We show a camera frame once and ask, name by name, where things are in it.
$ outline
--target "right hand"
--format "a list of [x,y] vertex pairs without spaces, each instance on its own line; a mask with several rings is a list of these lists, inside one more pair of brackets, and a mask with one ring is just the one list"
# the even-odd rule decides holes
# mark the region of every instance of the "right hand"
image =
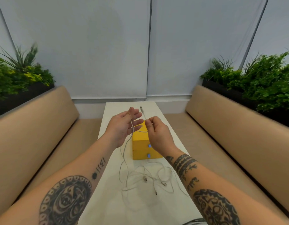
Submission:
[[159,117],[151,117],[145,121],[149,140],[152,147],[161,155],[167,154],[166,151],[175,147],[171,132]]

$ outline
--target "potted plant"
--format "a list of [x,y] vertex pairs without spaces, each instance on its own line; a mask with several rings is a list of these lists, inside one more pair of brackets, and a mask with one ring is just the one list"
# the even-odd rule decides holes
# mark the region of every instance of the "potted plant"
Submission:
[[34,64],[38,52],[35,44],[26,56],[18,47],[16,59],[2,50],[6,59],[0,58],[0,115],[54,87],[49,70]]
[[203,86],[289,127],[289,63],[281,55],[256,56],[234,71],[230,60],[214,59]]

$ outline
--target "bench cushion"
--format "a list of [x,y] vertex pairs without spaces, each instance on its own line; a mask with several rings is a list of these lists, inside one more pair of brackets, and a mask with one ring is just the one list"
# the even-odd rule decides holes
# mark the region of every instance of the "bench cushion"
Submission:
[[0,116],[0,215],[6,211],[78,118],[65,87]]
[[98,139],[101,121],[102,119],[77,120],[22,196],[85,152]]
[[289,211],[289,128],[197,86],[186,111]]
[[289,223],[289,219],[280,209],[187,113],[165,114],[164,116],[190,156],[198,160],[209,170],[231,182],[256,201],[267,206]]

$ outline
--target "black planter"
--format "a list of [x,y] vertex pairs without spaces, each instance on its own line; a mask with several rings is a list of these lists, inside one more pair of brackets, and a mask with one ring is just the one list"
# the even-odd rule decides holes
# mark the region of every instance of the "black planter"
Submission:
[[[203,80],[202,85],[252,110],[256,110],[257,108],[257,101],[243,98],[242,93],[239,91],[233,89],[227,90],[223,85],[215,83],[211,80],[207,81],[206,79]],[[289,111],[287,110],[274,109],[269,112],[262,112],[261,114],[289,127]]]
[[35,98],[38,95],[52,89],[54,84],[46,86],[41,82],[36,82],[28,87],[28,91],[19,92],[16,95],[8,95],[7,99],[0,100],[0,115],[22,105],[23,103]]

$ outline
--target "left hand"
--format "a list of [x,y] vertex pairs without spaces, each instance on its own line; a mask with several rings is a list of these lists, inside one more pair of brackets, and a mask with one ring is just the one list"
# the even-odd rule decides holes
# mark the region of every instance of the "left hand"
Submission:
[[135,121],[135,119],[141,116],[142,113],[139,112],[139,109],[130,107],[128,111],[124,111],[111,118],[104,134],[108,135],[109,139],[113,141],[115,149],[122,146],[126,137],[132,133],[131,121],[133,126],[135,126],[134,132],[140,130],[142,125],[139,124],[142,124],[144,120],[139,119]]

